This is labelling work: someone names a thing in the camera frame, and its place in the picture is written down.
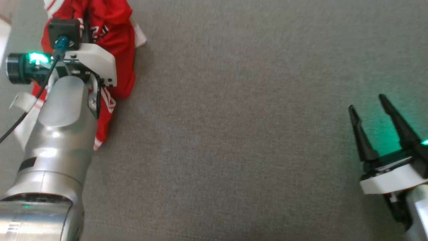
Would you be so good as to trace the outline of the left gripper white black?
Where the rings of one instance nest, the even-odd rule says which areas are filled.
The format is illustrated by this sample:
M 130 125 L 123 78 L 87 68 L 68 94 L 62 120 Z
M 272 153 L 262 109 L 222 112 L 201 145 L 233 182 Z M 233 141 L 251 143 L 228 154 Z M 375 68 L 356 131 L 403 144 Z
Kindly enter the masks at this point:
M 115 57 L 92 43 L 54 53 L 10 53 L 6 68 L 12 84 L 41 88 L 35 96 L 20 92 L 13 100 L 11 107 L 22 109 L 22 118 L 34 110 L 42 118 L 97 118 L 102 84 L 117 86 Z

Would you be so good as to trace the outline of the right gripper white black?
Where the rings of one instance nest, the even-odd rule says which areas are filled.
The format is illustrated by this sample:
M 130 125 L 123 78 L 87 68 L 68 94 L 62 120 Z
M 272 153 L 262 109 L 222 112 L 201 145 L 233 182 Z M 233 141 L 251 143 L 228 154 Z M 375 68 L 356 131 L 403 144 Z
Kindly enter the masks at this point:
M 379 101 L 390 116 L 402 149 L 420 145 L 420 137 L 387 96 L 380 94 Z M 393 218 L 405 226 L 406 232 L 427 232 L 427 179 L 411 167 L 413 157 L 404 150 L 379 157 L 353 105 L 348 112 L 359 159 L 365 162 L 365 174 L 360 181 L 362 191 L 366 195 L 382 195 Z

